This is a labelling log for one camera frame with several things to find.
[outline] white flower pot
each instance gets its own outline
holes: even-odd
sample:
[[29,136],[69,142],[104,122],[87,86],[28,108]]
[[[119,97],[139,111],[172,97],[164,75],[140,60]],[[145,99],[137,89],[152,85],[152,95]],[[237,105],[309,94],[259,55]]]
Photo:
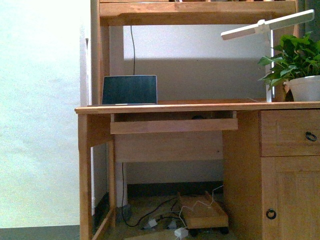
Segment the white flower pot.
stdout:
[[320,101],[320,75],[292,79],[286,84],[290,87],[295,102]]

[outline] white desk lamp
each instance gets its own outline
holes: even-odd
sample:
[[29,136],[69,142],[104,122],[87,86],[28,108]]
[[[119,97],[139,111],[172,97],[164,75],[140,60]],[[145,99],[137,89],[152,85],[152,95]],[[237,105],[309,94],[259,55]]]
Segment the white desk lamp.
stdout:
[[[272,30],[286,28],[296,24],[302,24],[309,21],[312,21],[315,18],[315,11],[313,9],[298,12],[288,16],[279,17],[276,19],[265,21],[264,19],[259,20],[256,24],[249,26],[239,27],[233,30],[224,31],[221,33],[223,40],[230,40],[235,38],[244,37],[252,34],[264,34],[265,39],[267,40],[266,56],[273,56],[273,51],[270,51],[270,40],[268,34]],[[265,73],[267,74],[270,71],[270,66],[265,67]],[[272,92],[269,90],[269,86],[266,86],[266,101],[272,101]]]

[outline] desk drawer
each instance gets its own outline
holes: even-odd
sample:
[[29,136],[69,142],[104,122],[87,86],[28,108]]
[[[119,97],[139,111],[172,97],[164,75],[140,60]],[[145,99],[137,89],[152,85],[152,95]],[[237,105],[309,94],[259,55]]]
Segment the desk drawer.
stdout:
[[320,155],[320,139],[306,132],[320,138],[319,109],[261,111],[261,156]]

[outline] cabinet door knob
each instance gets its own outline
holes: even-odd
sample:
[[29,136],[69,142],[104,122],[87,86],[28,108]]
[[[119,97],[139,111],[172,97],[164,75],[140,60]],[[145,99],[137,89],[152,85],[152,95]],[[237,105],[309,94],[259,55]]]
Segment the cabinet door knob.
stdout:
[[269,208],[268,211],[266,211],[266,217],[270,220],[273,220],[277,217],[277,213],[272,208]]
[[310,131],[307,131],[306,133],[305,133],[305,137],[306,137],[306,139],[308,139],[309,141],[311,141],[311,142],[315,142],[315,141],[317,141],[317,136],[316,135],[314,135],[314,134],[312,134]]

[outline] desk leg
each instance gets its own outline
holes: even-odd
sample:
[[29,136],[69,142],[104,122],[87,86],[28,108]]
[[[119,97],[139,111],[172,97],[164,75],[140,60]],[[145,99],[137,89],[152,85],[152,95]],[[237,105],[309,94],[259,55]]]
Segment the desk leg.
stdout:
[[91,151],[88,141],[88,116],[78,115],[80,240],[91,240]]
[[116,227],[116,167],[115,167],[115,139],[112,138],[108,142],[108,157],[109,157],[109,202],[110,210],[113,210],[111,225]]

